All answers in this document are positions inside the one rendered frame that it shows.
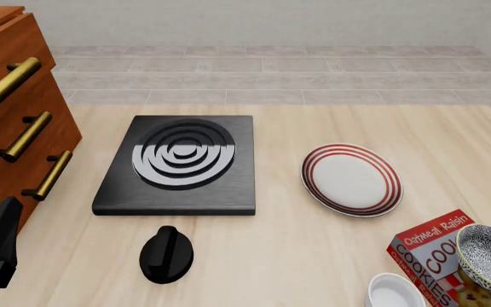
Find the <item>round black stove knob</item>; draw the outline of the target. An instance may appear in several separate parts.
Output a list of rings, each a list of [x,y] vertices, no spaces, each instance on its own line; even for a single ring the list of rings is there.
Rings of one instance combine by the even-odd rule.
[[[139,265],[152,283],[168,284],[183,278],[194,261],[190,239],[175,227],[165,225],[143,246]]]

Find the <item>wooden cabinet drawer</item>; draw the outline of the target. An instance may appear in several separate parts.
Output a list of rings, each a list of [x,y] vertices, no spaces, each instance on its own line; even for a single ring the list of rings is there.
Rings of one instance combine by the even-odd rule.
[[[14,196],[22,205],[19,226],[22,227],[39,202],[48,198],[52,189],[46,177],[54,170],[62,171],[58,165],[60,155],[71,152],[82,139],[81,133],[66,104],[59,106],[30,105],[17,107],[0,119],[0,150],[7,150],[32,122],[23,118],[38,117],[42,112],[51,114],[51,120],[33,138],[20,157],[10,163],[0,157],[0,204]]]
[[[38,58],[42,67],[0,104],[0,117],[55,66],[33,14],[21,14],[0,26],[0,80],[9,73],[8,63],[21,63],[30,57]]]
[[[55,82],[55,79],[51,73],[47,73],[43,76],[37,84],[34,84],[28,91],[26,95],[18,99],[18,103],[15,104],[11,109],[16,109],[17,107],[28,107],[30,105],[53,106],[60,104],[66,104],[60,89]]]

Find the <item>black patterned bowl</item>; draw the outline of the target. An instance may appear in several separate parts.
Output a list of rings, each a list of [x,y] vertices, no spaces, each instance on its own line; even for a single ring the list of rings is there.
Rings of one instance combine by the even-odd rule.
[[[460,268],[478,286],[491,291],[491,227],[470,224],[456,234]]]

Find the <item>flat black stove plate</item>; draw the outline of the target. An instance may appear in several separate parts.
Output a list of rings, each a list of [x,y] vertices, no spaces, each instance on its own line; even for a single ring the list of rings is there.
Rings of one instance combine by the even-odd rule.
[[[251,115],[138,115],[92,203],[96,216],[252,216]]]

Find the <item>oatmeal raisin cookies box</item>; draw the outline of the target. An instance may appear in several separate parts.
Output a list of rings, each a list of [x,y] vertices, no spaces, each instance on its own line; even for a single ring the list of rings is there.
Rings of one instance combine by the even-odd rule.
[[[461,210],[451,211],[396,235],[387,253],[432,307],[491,307],[491,291],[478,286],[460,268],[456,234],[475,223]]]

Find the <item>small white ramekin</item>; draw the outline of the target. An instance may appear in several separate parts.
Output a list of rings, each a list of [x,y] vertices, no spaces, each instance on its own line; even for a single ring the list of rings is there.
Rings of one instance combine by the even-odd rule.
[[[427,307],[415,285],[394,273],[380,273],[369,282],[365,307]]]

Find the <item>white plate with red rings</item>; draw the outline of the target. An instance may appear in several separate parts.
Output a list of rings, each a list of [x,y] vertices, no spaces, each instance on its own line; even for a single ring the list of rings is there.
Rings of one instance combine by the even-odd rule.
[[[330,143],[310,150],[300,166],[302,183],[320,204],[349,217],[380,217],[404,196],[396,168],[360,145]]]

